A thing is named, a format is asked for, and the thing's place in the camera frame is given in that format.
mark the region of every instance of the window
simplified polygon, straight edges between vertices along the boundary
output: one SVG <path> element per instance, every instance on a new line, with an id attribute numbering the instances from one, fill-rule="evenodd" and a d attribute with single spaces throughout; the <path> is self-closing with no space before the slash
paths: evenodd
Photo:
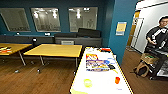
<path id="1" fill-rule="evenodd" d="M 60 32 L 58 8 L 31 8 L 37 31 Z"/>
<path id="2" fill-rule="evenodd" d="M 0 8 L 0 12 L 9 31 L 30 31 L 23 8 Z"/>
<path id="3" fill-rule="evenodd" d="M 79 28 L 96 29 L 97 7 L 69 8 L 70 31 L 78 32 Z"/>

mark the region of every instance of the teal wall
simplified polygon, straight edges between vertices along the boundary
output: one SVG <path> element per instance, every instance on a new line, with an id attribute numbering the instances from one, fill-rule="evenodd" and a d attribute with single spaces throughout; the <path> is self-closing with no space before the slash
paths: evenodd
<path id="1" fill-rule="evenodd" d="M 21 32 L 21 35 L 44 35 L 45 32 L 37 32 L 33 22 L 30 8 L 56 7 L 59 9 L 61 32 L 70 32 L 69 7 L 98 7 L 97 30 L 102 30 L 104 0 L 0 0 L 0 8 L 24 8 L 31 32 Z M 0 34 L 14 35 L 16 32 L 7 30 L 0 16 Z"/>
<path id="2" fill-rule="evenodd" d="M 31 32 L 21 32 L 20 34 L 44 35 L 45 32 L 36 31 L 30 8 L 58 8 L 61 30 L 65 33 L 70 32 L 68 19 L 69 7 L 98 7 L 97 30 L 102 31 L 102 45 L 103 47 L 110 47 L 113 53 L 117 55 L 117 61 L 121 64 L 137 1 L 138 0 L 0 0 L 0 8 L 25 8 Z M 118 22 L 127 22 L 124 36 L 115 35 Z M 0 34 L 16 34 L 16 32 L 7 31 L 1 16 Z"/>
<path id="3" fill-rule="evenodd" d="M 108 47 L 115 0 L 105 2 L 102 38 L 103 47 Z"/>
<path id="4" fill-rule="evenodd" d="M 138 0 L 115 0 L 108 46 L 117 55 L 119 64 L 122 63 L 137 2 Z M 124 36 L 116 36 L 118 22 L 127 22 Z"/>

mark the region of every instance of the black shirt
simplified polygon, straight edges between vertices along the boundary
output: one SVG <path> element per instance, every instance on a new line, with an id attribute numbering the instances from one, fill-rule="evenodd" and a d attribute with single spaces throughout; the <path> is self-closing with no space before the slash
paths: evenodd
<path id="1" fill-rule="evenodd" d="M 159 48 L 161 46 L 162 41 L 165 41 L 165 39 L 168 39 L 167 34 L 168 28 L 166 27 L 154 27 L 152 28 L 147 34 L 146 38 L 150 38 L 152 41 L 156 41 L 156 45 L 153 45 L 148 42 L 147 47 L 152 48 Z"/>

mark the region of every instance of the poster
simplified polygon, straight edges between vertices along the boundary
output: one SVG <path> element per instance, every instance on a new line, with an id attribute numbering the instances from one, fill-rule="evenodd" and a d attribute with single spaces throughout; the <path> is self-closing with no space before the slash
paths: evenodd
<path id="1" fill-rule="evenodd" d="M 124 36 L 126 25 L 127 25 L 127 22 L 118 22 L 117 29 L 116 29 L 116 35 Z"/>

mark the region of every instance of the hand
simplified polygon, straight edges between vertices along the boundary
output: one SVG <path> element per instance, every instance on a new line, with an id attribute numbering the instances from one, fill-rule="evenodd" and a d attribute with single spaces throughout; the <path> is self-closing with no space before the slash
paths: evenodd
<path id="1" fill-rule="evenodd" d="M 156 45 L 156 43 L 154 42 L 154 41 L 149 41 L 151 44 L 153 44 L 153 45 Z"/>

